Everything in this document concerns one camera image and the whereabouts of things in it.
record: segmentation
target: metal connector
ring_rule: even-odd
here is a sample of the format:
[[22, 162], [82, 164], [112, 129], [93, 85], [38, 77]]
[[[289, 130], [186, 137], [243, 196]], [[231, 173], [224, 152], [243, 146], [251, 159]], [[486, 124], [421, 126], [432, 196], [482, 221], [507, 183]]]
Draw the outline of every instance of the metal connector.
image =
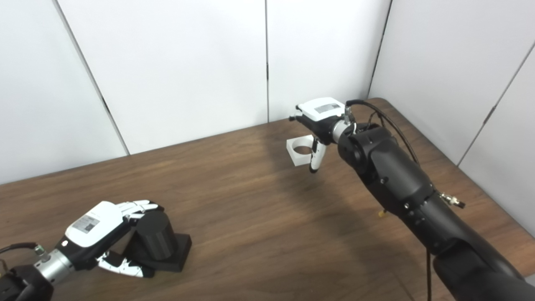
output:
[[35, 254], [41, 258], [42, 262], [47, 262], [50, 260], [50, 254], [43, 248], [42, 245], [37, 245], [37, 247], [34, 248]]
[[351, 123], [351, 107], [346, 106], [343, 112], [343, 123], [349, 125]]
[[439, 196], [444, 202], [448, 203], [448, 205], [450, 206], [457, 206], [460, 209], [463, 209], [466, 206], [465, 203], [459, 201], [458, 198], [454, 197], [453, 195], [441, 193]]

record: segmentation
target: wooden table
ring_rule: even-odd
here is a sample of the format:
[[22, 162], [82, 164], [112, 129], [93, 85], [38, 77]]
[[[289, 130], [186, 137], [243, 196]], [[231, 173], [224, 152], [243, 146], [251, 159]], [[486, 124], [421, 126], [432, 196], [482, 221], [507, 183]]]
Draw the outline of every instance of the wooden table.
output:
[[[400, 125], [436, 186], [468, 203], [455, 211], [534, 273], [535, 240], [388, 103], [372, 102]], [[51, 249], [99, 201], [150, 199], [192, 236], [185, 270], [153, 279], [78, 272], [53, 300], [425, 300], [424, 248], [396, 217], [378, 218], [381, 207], [334, 146], [317, 174], [294, 167], [286, 139], [305, 134], [278, 121], [0, 186], [0, 246]], [[2, 256], [14, 266], [35, 261], [30, 253]], [[436, 275], [433, 290], [433, 300], [452, 300]]]

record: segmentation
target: white robotic hand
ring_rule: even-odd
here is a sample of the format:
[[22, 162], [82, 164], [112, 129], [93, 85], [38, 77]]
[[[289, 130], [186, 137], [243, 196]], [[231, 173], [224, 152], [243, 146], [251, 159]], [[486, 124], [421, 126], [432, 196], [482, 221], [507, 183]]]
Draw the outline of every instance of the white robotic hand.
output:
[[296, 109], [289, 120], [297, 120], [315, 135], [310, 159], [310, 172], [314, 173], [322, 163], [327, 145], [338, 142], [342, 132], [352, 125], [353, 116], [349, 107], [331, 97], [298, 104]]
[[81, 247], [91, 247], [98, 244], [121, 224], [135, 223], [143, 217], [145, 211], [156, 208], [158, 205], [149, 200], [124, 202], [117, 205], [102, 201], [72, 223], [65, 231], [65, 236]]
[[52, 285], [56, 285], [69, 273], [90, 270], [95, 266], [138, 277], [151, 277], [149, 271], [128, 259], [118, 259], [109, 249], [125, 236], [145, 212], [162, 209], [149, 200], [113, 204], [102, 201], [72, 223], [56, 249], [34, 267]]
[[[108, 205], [101, 205], [101, 204], [98, 204], [97, 207], [98, 206], [102, 206], [102, 208], [108, 207]], [[122, 218], [128, 219], [130, 224], [135, 224], [137, 220], [142, 218], [145, 215], [145, 211], [155, 210], [158, 208], [157, 204], [151, 203], [149, 200], [124, 202], [124, 203], [120, 203], [114, 206], [116, 206], [116, 209], [121, 210]], [[94, 207], [88, 213], [91, 213], [92, 211], [94, 213], [94, 211], [96, 211], [95, 208], [96, 207]], [[134, 277], [153, 277], [154, 276], [154, 270], [143, 267], [137, 264], [136, 262], [131, 261], [127, 259], [126, 257], [121, 256], [120, 254], [116, 252], [106, 251], [96, 260], [100, 268], [109, 270], [117, 274], [123, 274], [123, 275], [134, 276]]]

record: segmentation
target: white wall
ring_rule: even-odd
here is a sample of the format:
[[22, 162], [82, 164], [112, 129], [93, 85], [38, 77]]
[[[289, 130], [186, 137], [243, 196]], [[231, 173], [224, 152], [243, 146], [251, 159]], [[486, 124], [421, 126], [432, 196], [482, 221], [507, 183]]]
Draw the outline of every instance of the white wall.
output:
[[264, 0], [60, 0], [131, 153], [268, 121]]
[[532, 52], [460, 168], [535, 236], [534, 100]]
[[0, 184], [125, 154], [52, 1], [1, 1]]
[[389, 4], [267, 0], [270, 121], [318, 97], [365, 98]]
[[533, 43], [535, 2], [394, 1], [370, 97], [458, 163]]

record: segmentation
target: connector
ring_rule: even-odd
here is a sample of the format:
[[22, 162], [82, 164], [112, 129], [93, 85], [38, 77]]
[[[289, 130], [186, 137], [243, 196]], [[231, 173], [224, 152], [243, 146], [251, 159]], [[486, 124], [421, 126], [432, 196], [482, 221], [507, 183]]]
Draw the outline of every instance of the connector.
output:
[[35, 254], [41, 258], [42, 262], [47, 262], [50, 259], [50, 254], [43, 248], [42, 245], [37, 245], [34, 248]]
[[445, 193], [441, 193], [440, 194], [440, 198], [448, 203], [448, 205], [450, 206], [457, 206], [459, 207], [460, 209], [464, 209], [466, 204], [459, 201], [457, 197], [454, 197], [453, 195], [449, 195], [449, 194], [445, 194]]

